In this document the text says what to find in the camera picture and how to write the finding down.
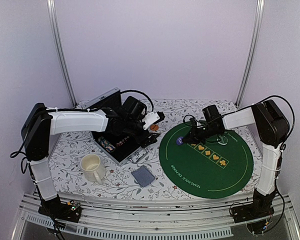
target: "wire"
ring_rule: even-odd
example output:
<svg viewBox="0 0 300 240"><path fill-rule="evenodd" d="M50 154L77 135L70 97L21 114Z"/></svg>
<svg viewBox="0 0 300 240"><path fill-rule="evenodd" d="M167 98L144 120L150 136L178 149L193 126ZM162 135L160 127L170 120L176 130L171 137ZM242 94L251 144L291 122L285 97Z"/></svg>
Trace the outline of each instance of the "wire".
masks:
<svg viewBox="0 0 300 240"><path fill-rule="evenodd" d="M236 202L234 202L234 203L232 203L231 205L230 205L230 207L229 207L229 214L230 214L230 216L231 217L233 217L234 215L232 214L232 212L231 212L231 208L234 206L234 205L239 205L239 204L241 204L242 206L246 206L246 205L244 205L243 203L241 203L241 202L238 202L238 201L236 201Z"/></svg>
<svg viewBox="0 0 300 240"><path fill-rule="evenodd" d="M25 156L24 158L22 158L22 160L21 160L21 172L22 172L22 174L25 174L26 171L27 171L27 168L28 168L28 162L26 162L25 168L23 167L23 166L24 166L24 160L25 160L25 159L28 160L28 158L27 158L26 156Z"/></svg>
<svg viewBox="0 0 300 240"><path fill-rule="evenodd" d="M145 94L144 92L138 91L138 90L125 90L125 91L122 91L120 94L125 94L125 93L137 93L137 94L141 94L141 95L145 96L146 99L148 99L148 101L151 104L151 108L152 108L151 112L154 111L154 109L155 109L154 103L152 102L152 100L150 99L150 97L147 94Z"/></svg>

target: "mug handle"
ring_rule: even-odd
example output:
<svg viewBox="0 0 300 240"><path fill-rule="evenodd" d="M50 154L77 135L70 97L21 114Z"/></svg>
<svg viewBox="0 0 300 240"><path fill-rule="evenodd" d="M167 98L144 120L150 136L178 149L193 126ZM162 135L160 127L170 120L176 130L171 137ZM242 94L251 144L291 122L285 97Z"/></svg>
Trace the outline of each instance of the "mug handle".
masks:
<svg viewBox="0 0 300 240"><path fill-rule="evenodd" d="M103 182L101 181L101 178L99 177L98 173L95 171L93 173L95 180L97 181L98 184L102 185Z"/></svg>

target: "green poker mat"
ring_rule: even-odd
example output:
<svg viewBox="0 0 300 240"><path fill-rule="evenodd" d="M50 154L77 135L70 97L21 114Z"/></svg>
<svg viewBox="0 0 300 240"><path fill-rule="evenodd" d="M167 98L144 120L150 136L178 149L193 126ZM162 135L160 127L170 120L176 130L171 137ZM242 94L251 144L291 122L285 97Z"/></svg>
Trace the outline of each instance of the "green poker mat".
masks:
<svg viewBox="0 0 300 240"><path fill-rule="evenodd" d="M168 131L159 147L159 158L167 177L180 189L207 199L225 198L243 189L250 180L254 161L247 143L234 131L219 143L177 145L190 127L184 123Z"/></svg>

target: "white mug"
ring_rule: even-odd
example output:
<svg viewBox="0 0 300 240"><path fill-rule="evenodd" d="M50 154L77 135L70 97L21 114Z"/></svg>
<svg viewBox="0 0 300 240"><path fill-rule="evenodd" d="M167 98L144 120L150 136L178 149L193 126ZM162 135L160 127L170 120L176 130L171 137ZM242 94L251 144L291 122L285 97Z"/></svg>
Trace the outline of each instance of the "white mug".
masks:
<svg viewBox="0 0 300 240"><path fill-rule="evenodd" d="M80 166L84 177L90 182L102 185L102 178L106 175L106 168L102 163L102 156L88 154L81 159Z"/></svg>

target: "yellow suit symbol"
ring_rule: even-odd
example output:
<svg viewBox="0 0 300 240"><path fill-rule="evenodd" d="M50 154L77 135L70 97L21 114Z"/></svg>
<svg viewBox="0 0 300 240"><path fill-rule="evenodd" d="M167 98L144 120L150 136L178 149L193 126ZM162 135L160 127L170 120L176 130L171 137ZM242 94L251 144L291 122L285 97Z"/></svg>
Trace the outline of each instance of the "yellow suit symbol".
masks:
<svg viewBox="0 0 300 240"><path fill-rule="evenodd" d="M220 163L222 166L225 166L225 165L226 165L226 161L225 161L225 160L221 160L219 163Z"/></svg>

